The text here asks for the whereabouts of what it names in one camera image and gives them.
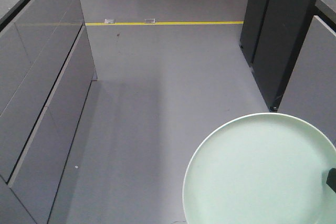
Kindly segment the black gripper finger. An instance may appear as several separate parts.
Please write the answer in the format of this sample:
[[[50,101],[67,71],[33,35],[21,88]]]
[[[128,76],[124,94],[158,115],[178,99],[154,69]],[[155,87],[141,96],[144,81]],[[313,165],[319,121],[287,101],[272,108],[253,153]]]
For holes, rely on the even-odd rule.
[[[336,168],[332,168],[328,171],[326,184],[332,190],[336,190]]]

